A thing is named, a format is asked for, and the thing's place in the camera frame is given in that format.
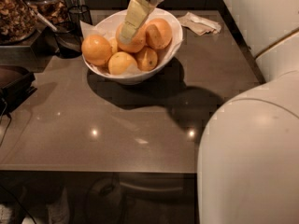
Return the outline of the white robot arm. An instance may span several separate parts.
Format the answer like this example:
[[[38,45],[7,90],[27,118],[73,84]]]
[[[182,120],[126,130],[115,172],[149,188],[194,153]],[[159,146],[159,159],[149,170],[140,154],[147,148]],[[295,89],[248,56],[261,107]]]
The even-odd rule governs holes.
[[[207,123],[198,150],[200,224],[299,224],[299,0],[222,0],[264,83]]]

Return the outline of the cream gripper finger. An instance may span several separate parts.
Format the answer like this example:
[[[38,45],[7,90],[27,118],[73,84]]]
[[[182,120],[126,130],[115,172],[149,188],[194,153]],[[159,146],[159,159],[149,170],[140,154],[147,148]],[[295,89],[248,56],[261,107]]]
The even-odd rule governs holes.
[[[122,43],[129,44],[133,40],[153,9],[154,5],[148,0],[130,0],[119,35]]]

